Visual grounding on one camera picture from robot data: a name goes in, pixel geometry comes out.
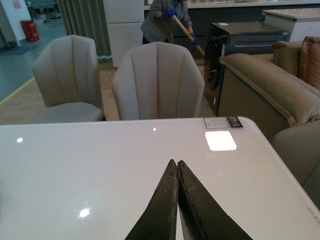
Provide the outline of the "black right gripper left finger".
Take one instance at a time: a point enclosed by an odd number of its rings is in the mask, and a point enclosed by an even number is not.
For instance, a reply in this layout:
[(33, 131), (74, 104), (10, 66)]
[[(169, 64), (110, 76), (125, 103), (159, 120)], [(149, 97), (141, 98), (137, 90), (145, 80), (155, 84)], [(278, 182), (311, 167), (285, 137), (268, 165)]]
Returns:
[(178, 168), (173, 159), (167, 167), (127, 240), (174, 240), (178, 215)]

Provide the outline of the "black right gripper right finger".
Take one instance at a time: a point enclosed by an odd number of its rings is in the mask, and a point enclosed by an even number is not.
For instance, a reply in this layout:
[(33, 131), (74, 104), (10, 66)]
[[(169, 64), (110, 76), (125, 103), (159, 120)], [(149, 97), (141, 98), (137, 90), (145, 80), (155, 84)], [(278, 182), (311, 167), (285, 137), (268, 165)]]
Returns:
[(185, 240), (250, 240), (184, 161), (177, 165), (178, 206)]

